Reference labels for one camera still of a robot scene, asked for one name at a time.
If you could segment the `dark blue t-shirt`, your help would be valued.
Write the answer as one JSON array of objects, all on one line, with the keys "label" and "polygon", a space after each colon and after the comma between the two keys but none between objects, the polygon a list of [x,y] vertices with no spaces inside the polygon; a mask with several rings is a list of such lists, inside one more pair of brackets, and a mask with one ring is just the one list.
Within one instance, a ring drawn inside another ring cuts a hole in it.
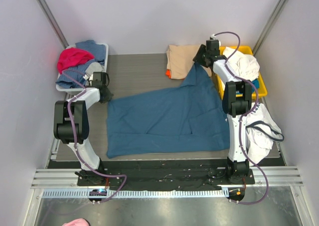
[{"label": "dark blue t-shirt", "polygon": [[107,156],[221,151],[229,124],[211,78],[194,64],[178,87],[108,103]]}]

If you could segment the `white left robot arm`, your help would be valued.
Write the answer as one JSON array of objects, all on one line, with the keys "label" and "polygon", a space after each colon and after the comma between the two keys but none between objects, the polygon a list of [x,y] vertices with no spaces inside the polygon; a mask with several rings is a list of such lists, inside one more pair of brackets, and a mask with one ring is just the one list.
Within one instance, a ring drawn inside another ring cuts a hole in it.
[{"label": "white left robot arm", "polygon": [[110,175],[106,174],[103,162],[89,141],[89,119],[87,110],[95,103],[110,101],[113,94],[108,89],[110,79],[105,72],[93,72],[91,84],[86,87],[67,74],[62,74],[78,84],[82,91],[72,98],[57,101],[54,106],[54,137],[66,144],[76,155],[81,169],[89,175],[94,185],[102,185]]}]

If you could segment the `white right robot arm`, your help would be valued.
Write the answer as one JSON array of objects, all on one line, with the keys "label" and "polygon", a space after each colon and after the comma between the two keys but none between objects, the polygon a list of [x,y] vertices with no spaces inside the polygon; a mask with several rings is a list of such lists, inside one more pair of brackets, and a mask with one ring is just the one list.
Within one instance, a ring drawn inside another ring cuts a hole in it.
[{"label": "white right robot arm", "polygon": [[247,114],[252,106],[252,87],[250,81],[243,80],[231,69],[227,58],[220,54],[220,41],[212,36],[202,44],[193,61],[211,68],[224,82],[222,108],[229,122],[230,148],[227,157],[225,178],[238,184],[249,175],[249,160],[246,147]]}]

